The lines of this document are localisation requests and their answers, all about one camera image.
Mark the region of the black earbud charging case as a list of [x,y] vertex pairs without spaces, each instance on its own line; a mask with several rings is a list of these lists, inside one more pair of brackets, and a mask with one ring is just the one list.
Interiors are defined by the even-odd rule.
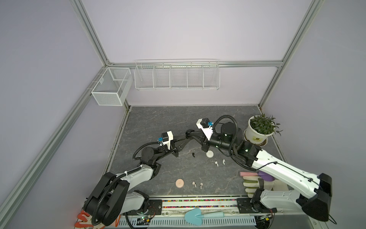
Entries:
[[186,138],[190,138],[190,137],[191,137],[191,134],[192,134],[194,131],[195,131],[195,130],[193,130],[193,129],[189,129],[189,130],[187,130],[187,131],[186,131],[186,133],[185,133]]

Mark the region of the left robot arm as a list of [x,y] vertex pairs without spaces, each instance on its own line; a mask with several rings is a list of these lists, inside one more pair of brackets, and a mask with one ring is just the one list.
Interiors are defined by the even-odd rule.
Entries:
[[138,167],[121,174],[105,173],[84,204],[84,211],[91,216],[91,225],[103,224],[109,226],[127,207],[131,210],[146,210],[149,196],[135,191],[128,194],[132,188],[153,179],[161,168],[157,163],[170,154],[175,157],[183,150],[189,141],[189,136],[181,136],[167,142],[150,142],[140,146],[132,155],[133,160],[139,160]]

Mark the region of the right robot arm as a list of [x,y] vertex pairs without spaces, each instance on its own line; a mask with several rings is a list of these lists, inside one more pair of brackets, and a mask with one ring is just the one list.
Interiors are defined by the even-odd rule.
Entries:
[[236,120],[230,115],[219,119],[230,119],[221,126],[220,133],[215,130],[216,124],[208,119],[197,121],[199,131],[187,131],[187,138],[197,138],[202,150],[210,147],[226,150],[229,157],[240,167],[255,172],[265,172],[294,189],[295,194],[258,188],[252,197],[252,203],[268,210],[274,208],[299,207],[306,215],[327,222],[331,219],[332,178],[327,174],[311,174],[272,156],[261,147],[244,141],[238,135],[242,132]]

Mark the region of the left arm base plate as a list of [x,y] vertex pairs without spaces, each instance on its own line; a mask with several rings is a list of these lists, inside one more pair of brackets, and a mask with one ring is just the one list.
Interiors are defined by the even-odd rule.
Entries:
[[150,199],[146,203],[146,207],[142,207],[139,210],[131,210],[128,212],[129,216],[145,216],[145,215],[161,215],[163,210],[162,199]]

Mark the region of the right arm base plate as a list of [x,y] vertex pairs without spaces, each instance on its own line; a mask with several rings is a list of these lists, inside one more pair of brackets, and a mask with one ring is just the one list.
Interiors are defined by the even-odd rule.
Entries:
[[239,213],[277,213],[277,208],[267,208],[260,201],[252,201],[250,198],[237,198]]

